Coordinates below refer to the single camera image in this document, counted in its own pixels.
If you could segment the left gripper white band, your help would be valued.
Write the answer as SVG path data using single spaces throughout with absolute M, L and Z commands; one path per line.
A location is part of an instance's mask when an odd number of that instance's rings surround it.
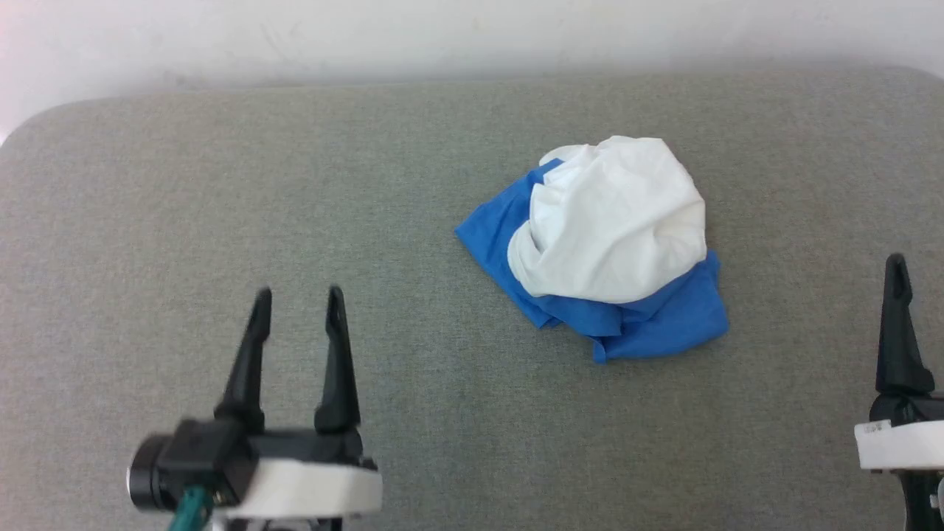
M 272 290 L 257 292 L 215 419 L 234 419 L 249 433 L 263 433 L 260 406 L 263 347 L 271 330 Z M 382 476 L 365 456 L 350 327 L 340 286 L 328 290 L 327 365 L 316 430 L 267 431 L 251 438 L 259 462 L 246 497 L 215 511 L 216 530 L 250 524 L 306 521 L 340 530 L 345 518 L 382 508 Z

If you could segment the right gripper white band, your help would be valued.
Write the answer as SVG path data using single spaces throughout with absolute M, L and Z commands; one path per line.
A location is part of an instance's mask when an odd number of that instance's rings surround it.
M 906 257 L 884 265 L 884 293 L 875 389 L 870 420 L 854 427 L 859 465 L 897 478 L 904 530 L 943 528 L 943 401 L 923 365 L 910 305 L 913 290 Z

